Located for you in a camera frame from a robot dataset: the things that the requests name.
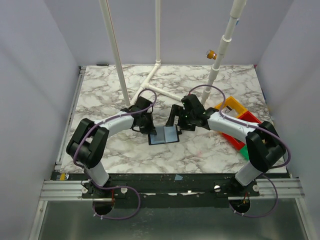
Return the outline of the black leather card holder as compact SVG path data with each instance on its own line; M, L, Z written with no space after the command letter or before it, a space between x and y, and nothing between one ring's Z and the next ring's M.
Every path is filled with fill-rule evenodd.
M179 136L182 134L177 125L156 126L155 131L156 134L148 135L148 144L150 146L177 143L180 141Z

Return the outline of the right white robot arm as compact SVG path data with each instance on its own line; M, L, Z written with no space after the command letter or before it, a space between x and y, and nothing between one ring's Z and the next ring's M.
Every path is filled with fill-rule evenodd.
M248 190L248 185L260 175L270 170L286 153L285 145L274 126L248 122L223 114L210 107L205 109L194 94L181 99L182 105L173 104L166 126L172 126L175 117L177 125L184 131L195 131L196 127L217 131L228 135L246 145L248 162L235 174L230 183L230 191L241 196Z

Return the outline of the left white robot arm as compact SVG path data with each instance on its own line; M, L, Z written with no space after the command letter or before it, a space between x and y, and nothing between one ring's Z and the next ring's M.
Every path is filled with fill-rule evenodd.
M154 104L139 96L134 105L121 109L113 116L96 121L84 118L78 124L67 144L66 153L72 157L76 166L85 170L94 182L93 191L99 197L107 197L111 191L108 183L110 176L101 162L108 138L135 127L142 134L155 135L157 132L152 113L148 112Z

